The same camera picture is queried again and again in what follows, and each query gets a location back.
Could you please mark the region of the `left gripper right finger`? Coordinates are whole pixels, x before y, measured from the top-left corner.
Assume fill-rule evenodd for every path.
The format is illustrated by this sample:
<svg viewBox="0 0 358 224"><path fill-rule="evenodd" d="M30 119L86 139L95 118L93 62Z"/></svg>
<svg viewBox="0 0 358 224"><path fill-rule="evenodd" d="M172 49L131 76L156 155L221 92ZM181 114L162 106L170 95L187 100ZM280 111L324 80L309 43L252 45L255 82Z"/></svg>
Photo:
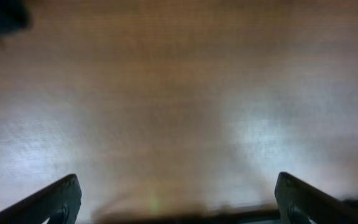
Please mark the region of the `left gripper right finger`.
<svg viewBox="0 0 358 224"><path fill-rule="evenodd" d="M275 198L282 223L358 224L358 200L340 201L287 172L278 175Z"/></svg>

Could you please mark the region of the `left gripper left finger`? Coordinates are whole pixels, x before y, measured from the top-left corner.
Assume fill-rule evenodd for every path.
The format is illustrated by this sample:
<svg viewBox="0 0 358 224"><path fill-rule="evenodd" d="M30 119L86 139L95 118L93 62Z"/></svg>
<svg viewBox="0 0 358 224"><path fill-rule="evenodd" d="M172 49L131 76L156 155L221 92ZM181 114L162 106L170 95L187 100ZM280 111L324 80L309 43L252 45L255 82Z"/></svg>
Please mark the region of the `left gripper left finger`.
<svg viewBox="0 0 358 224"><path fill-rule="evenodd" d="M74 223L81 207L76 174L69 174L0 211L3 223Z"/></svg>

